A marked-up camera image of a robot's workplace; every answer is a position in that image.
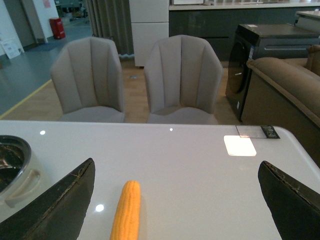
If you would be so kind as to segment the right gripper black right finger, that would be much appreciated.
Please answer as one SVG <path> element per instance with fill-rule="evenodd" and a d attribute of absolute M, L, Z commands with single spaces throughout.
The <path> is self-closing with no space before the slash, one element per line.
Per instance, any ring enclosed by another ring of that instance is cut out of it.
<path fill-rule="evenodd" d="M 320 238 L 320 194 L 267 161 L 258 169 L 263 198 L 283 240 Z"/>

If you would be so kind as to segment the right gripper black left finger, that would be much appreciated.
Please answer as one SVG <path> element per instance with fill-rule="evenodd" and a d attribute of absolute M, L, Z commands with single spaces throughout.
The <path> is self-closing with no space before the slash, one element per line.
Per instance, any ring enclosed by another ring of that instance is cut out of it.
<path fill-rule="evenodd" d="M 88 158 L 23 209 L 0 224 L 2 240 L 76 240 L 95 183 Z"/>

